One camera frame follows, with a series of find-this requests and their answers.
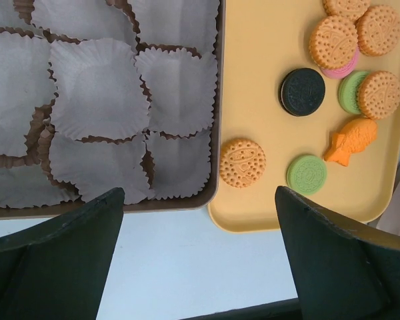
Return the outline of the black sandwich cookie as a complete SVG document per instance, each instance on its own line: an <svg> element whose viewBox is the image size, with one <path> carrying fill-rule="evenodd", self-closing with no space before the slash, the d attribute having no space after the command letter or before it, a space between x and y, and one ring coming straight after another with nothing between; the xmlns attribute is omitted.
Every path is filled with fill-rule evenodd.
<svg viewBox="0 0 400 320"><path fill-rule="evenodd" d="M305 117L318 110L325 92L325 82L318 71L298 68L290 71L282 80L279 102L290 115Z"/></svg>

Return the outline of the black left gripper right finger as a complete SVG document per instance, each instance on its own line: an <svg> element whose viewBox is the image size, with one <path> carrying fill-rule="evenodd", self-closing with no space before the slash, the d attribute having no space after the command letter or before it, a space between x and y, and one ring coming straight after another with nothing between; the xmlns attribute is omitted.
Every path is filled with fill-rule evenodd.
<svg viewBox="0 0 400 320"><path fill-rule="evenodd" d="M275 206L304 319L400 319L400 236L288 187Z"/></svg>

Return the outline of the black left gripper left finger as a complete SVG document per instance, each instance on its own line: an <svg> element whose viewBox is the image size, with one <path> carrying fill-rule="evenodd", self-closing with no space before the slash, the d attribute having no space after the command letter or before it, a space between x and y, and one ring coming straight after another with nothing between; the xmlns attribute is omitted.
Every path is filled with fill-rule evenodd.
<svg viewBox="0 0 400 320"><path fill-rule="evenodd" d="M0 319L95 319L123 220L114 188L0 237Z"/></svg>

